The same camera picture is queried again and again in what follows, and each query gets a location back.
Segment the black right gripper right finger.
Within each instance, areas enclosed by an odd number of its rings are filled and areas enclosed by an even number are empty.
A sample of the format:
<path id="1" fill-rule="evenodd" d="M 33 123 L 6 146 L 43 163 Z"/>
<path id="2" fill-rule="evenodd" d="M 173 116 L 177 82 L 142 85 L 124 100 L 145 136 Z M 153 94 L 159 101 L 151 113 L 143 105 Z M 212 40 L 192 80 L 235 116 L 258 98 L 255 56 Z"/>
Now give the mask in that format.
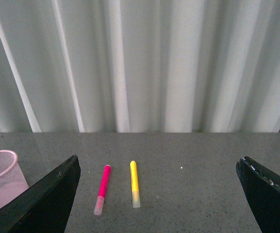
<path id="1" fill-rule="evenodd" d="M 280 233 L 280 176 L 247 156 L 236 173 L 261 231 Z"/>

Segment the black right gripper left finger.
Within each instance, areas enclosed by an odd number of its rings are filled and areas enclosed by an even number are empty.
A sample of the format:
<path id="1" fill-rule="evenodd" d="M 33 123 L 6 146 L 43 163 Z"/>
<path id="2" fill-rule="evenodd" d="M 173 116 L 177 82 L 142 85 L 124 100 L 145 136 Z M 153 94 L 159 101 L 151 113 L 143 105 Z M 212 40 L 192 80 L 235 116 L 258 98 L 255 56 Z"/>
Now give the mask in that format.
<path id="1" fill-rule="evenodd" d="M 80 176 L 78 157 L 72 155 L 0 209 L 0 233 L 63 233 Z"/>

